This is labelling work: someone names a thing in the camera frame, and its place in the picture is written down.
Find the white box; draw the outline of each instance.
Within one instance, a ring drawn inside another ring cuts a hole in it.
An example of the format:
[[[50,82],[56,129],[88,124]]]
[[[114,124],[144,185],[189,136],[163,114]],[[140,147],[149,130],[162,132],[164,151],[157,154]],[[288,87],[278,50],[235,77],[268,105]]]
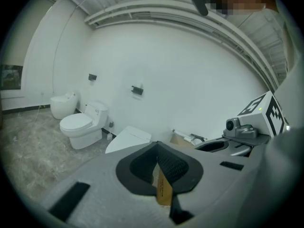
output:
[[[285,118],[271,91],[251,101],[237,117],[240,125],[252,125],[271,137],[286,130]]]

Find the smart toilet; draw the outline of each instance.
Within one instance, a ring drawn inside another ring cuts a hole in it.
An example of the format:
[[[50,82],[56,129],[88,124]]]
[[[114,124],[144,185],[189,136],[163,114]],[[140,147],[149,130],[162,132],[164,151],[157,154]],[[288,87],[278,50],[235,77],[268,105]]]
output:
[[[102,139],[102,128],[108,108],[100,102],[89,102],[85,113],[73,114],[60,122],[61,132],[69,137],[74,149],[83,149]]]
[[[105,153],[122,150],[131,146],[149,143],[151,134],[139,130],[135,127],[127,126],[120,134],[118,134],[108,145]]]
[[[50,101],[53,117],[61,120],[74,114],[78,97],[73,91],[70,91],[65,95],[52,97]]]

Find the black slot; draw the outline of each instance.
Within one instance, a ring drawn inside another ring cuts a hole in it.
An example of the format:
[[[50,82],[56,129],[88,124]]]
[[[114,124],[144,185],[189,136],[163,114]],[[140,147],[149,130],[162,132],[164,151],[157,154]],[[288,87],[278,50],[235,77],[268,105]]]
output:
[[[235,163],[228,162],[228,161],[223,161],[220,165],[231,168],[231,169],[235,169],[238,171],[241,171],[244,167],[244,165],[235,164]]]
[[[177,194],[191,191],[203,175],[196,159],[158,141],[121,159],[116,176],[131,193],[156,196],[156,188],[151,185],[156,163]]]
[[[228,141],[217,141],[217,142],[211,142],[204,144],[203,146],[200,146],[197,148],[197,150],[206,151],[206,152],[216,152],[223,150],[229,146]]]
[[[59,220],[66,221],[89,188],[89,184],[76,182],[75,185],[50,208],[49,212]]]

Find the white toilet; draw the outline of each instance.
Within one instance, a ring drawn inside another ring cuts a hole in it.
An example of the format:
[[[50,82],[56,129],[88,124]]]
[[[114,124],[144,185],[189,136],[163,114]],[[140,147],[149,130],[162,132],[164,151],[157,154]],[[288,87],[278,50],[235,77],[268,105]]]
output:
[[[60,122],[61,132],[69,137],[74,149],[83,149],[102,139],[108,108],[100,102],[89,102],[85,113],[73,114]]]
[[[51,98],[51,112],[56,119],[63,119],[66,116],[74,114],[78,101],[77,95],[73,92],[67,92],[63,96]]]
[[[149,143],[150,139],[151,134],[146,133],[137,128],[128,126],[112,140],[112,142],[106,148],[105,153],[107,154],[131,146]]]

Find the toilet paper holder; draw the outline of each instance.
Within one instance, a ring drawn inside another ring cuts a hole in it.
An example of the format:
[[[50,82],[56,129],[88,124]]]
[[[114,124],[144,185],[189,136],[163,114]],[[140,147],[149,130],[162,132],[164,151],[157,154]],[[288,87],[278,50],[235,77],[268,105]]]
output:
[[[142,95],[143,94],[143,89],[139,88],[139,87],[136,87],[136,86],[132,86],[133,87],[133,90],[132,92],[134,94],[138,94],[138,95]]]
[[[93,75],[93,74],[89,74],[89,80],[96,80],[97,79],[97,76],[96,75]]]

